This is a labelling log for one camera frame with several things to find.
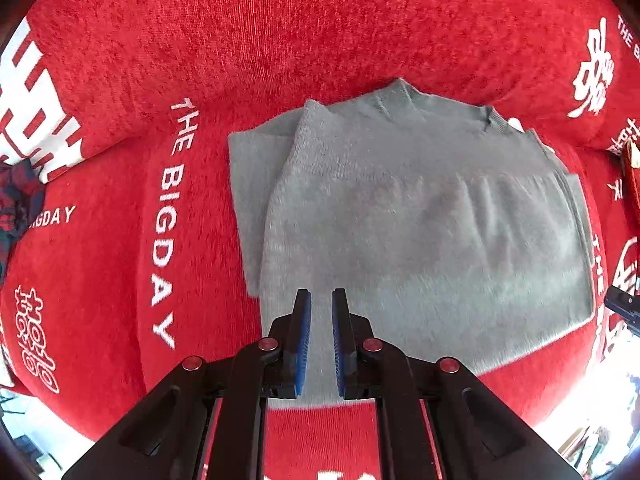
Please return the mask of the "grey knit sweater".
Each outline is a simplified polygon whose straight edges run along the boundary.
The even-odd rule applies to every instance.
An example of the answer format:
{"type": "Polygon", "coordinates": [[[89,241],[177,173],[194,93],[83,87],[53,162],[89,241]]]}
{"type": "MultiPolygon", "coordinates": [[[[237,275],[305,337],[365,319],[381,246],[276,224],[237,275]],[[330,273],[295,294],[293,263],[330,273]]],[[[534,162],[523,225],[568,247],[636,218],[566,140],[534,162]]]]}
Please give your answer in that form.
{"type": "Polygon", "coordinates": [[[577,174],[490,106],[404,80],[228,139],[246,288],[265,325],[312,297],[300,403],[336,405],[331,295],[408,356],[477,374],[592,318],[577,174]]]}

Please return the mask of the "red pillow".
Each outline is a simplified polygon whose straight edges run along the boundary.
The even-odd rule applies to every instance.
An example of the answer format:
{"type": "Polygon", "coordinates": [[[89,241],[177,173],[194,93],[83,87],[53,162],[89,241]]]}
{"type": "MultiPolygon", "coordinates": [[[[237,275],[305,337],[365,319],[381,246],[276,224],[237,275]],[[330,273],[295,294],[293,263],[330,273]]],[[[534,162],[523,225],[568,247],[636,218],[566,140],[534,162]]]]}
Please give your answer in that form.
{"type": "Polygon", "coordinates": [[[623,166],[623,181],[626,197],[630,206],[634,208],[634,215],[638,217],[640,210],[640,154],[634,140],[626,142],[620,155],[623,166]]]}

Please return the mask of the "dark plaid cloth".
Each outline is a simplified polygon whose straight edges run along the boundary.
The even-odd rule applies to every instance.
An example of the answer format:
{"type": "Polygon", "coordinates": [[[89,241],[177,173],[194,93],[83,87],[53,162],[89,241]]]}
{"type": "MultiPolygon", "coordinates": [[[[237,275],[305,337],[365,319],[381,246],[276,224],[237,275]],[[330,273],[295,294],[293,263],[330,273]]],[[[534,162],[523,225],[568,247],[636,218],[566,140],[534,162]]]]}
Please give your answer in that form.
{"type": "Polygon", "coordinates": [[[46,187],[29,159],[11,166],[1,163],[0,266],[1,283],[6,280],[10,255],[32,222],[43,210],[46,187]]]}

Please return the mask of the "red blanket with white print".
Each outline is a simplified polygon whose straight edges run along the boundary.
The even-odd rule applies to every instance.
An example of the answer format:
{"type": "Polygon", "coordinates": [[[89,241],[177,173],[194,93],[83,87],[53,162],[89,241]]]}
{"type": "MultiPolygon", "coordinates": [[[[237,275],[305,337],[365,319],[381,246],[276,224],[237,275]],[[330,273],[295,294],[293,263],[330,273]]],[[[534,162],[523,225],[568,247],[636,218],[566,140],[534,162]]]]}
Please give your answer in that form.
{"type": "MultiPolygon", "coordinates": [[[[639,288],[639,35],[611,0],[36,0],[1,53],[1,162],[46,187],[1,283],[14,384],[96,440],[186,356],[265,335],[229,136],[399,79],[536,132],[582,185],[592,318],[474,372],[543,422],[616,331],[608,286],[639,288]]],[[[273,402],[265,475],[378,478],[372,404],[273,402]]]]}

